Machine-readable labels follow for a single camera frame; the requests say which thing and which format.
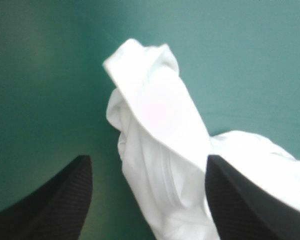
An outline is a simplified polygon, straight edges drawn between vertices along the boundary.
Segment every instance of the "white fabric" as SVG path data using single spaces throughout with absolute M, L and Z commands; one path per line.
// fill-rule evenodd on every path
M 300 210 L 300 161 L 254 133 L 210 137 L 166 44 L 129 39 L 103 66 L 116 85 L 106 117 L 121 132 L 122 171 L 158 240 L 219 239 L 204 190 L 209 154 Z

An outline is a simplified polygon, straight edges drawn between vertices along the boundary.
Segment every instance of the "green wall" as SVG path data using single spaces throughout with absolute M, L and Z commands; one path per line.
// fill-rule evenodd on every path
M 80 239 L 154 239 L 105 118 L 102 62 L 130 37 L 170 45 L 210 134 L 256 132 L 300 158 L 300 0 L 0 0 L 0 210 L 89 154 Z

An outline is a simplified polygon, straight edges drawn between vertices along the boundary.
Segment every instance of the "fabric fold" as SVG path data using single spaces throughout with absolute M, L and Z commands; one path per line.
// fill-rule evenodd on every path
M 120 131 L 122 172 L 158 240 L 220 239 L 204 189 L 210 154 L 300 211 L 300 161 L 258 134 L 210 137 L 168 45 L 129 39 L 103 66 L 116 86 L 106 118 Z

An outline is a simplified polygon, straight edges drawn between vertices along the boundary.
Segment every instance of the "green surface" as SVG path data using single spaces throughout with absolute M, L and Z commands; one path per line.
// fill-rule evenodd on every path
M 300 158 L 300 0 L 0 0 L 0 210 L 89 154 L 80 239 L 154 239 L 105 118 L 102 62 L 130 37 L 170 45 L 211 134 L 256 132 Z

